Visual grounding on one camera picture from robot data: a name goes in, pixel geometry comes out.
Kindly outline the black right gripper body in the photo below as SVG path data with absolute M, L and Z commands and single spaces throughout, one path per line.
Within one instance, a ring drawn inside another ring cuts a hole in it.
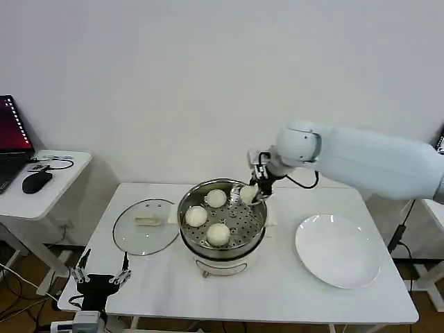
M 257 186 L 262 196 L 270 196 L 273 193 L 274 180 L 264 165 L 254 165 L 251 173 L 250 186 Z

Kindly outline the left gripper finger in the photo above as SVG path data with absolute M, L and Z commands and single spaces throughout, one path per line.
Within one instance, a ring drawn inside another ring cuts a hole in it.
M 129 269 L 128 253 L 125 252 L 121 271 L 110 280 L 110 283 L 115 285 L 123 285 L 131 275 L 132 271 Z
M 86 253 L 79 259 L 75 267 L 69 269 L 70 275 L 74 278 L 76 283 L 87 283 L 89 282 L 89 277 L 85 272 L 85 267 L 89 258 L 91 250 L 88 249 Z

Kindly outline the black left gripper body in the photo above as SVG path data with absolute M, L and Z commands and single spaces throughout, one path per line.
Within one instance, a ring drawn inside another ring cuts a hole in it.
M 105 311 L 108 297 L 119 291 L 119 285 L 110 282 L 113 277 L 108 274 L 89 274 L 87 282 L 77 284 L 77 292 L 83 296 L 82 310 Z

